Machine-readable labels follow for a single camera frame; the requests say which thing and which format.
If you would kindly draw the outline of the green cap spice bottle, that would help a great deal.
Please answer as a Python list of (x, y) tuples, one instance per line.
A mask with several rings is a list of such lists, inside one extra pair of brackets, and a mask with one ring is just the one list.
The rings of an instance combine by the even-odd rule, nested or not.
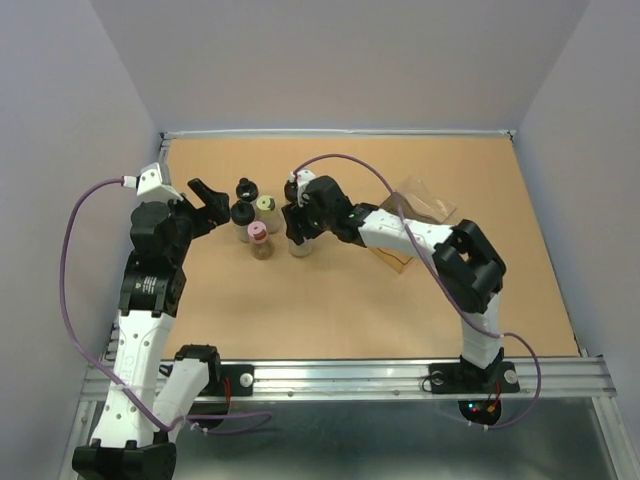
[(257, 220), (266, 226), (268, 233), (277, 233), (281, 228), (281, 218), (275, 198), (271, 195), (261, 195), (256, 200), (255, 208)]

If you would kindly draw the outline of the pink cap spice bottle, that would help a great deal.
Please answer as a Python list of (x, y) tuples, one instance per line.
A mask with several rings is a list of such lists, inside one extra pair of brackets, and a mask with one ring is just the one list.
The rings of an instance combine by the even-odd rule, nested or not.
[(257, 260), (267, 260), (274, 253), (274, 245), (266, 225), (254, 221), (247, 226), (247, 235), (252, 256)]

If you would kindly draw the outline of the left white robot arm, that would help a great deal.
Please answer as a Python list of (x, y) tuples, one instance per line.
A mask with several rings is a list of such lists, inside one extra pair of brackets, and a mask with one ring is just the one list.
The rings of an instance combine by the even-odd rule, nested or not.
[(75, 449), (73, 470), (83, 479), (170, 479), (176, 439), (199, 393), (215, 392), (223, 371), (218, 350), (185, 345), (164, 387), (157, 386), (169, 333), (186, 285), (183, 264), (193, 240), (230, 219), (229, 196), (200, 179), (183, 195), (143, 200), (130, 215), (133, 249), (124, 269), (116, 322), (115, 363), (105, 368), (110, 385), (87, 445)]

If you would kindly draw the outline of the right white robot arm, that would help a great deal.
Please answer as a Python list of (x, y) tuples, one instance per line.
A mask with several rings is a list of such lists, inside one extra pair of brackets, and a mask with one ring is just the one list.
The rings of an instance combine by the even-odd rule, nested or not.
[(482, 390), (495, 380), (504, 358), (498, 309), (506, 265), (476, 223), (424, 223), (354, 204), (332, 177), (309, 170), (292, 173), (284, 193), (286, 236), (293, 245), (306, 246), (330, 232), (347, 244), (423, 260), (461, 317), (461, 381)]

